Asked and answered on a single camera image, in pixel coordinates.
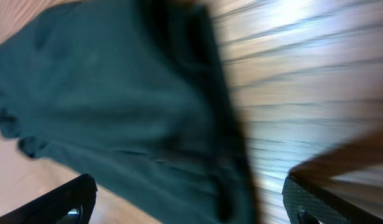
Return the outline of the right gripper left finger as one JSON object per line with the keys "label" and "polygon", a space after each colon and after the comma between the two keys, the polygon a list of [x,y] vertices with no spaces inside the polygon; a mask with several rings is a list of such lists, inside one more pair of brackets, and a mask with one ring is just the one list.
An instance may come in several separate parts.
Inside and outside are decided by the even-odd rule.
{"label": "right gripper left finger", "polygon": [[94,178],[82,174],[1,216],[0,224],[89,224],[97,191]]}

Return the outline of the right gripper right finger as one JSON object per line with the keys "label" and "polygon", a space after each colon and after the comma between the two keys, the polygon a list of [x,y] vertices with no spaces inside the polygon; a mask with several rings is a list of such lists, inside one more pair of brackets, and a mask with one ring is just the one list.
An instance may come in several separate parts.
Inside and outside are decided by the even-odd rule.
{"label": "right gripper right finger", "polygon": [[286,177],[282,195],[291,224],[383,224],[382,218],[299,176]]}

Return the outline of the black polo shirt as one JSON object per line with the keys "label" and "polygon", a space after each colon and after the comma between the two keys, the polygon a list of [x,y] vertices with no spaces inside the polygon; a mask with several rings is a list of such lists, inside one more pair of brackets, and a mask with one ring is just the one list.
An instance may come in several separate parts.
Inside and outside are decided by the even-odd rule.
{"label": "black polo shirt", "polygon": [[208,9],[79,1],[0,44],[0,130],[162,223],[257,221]]}

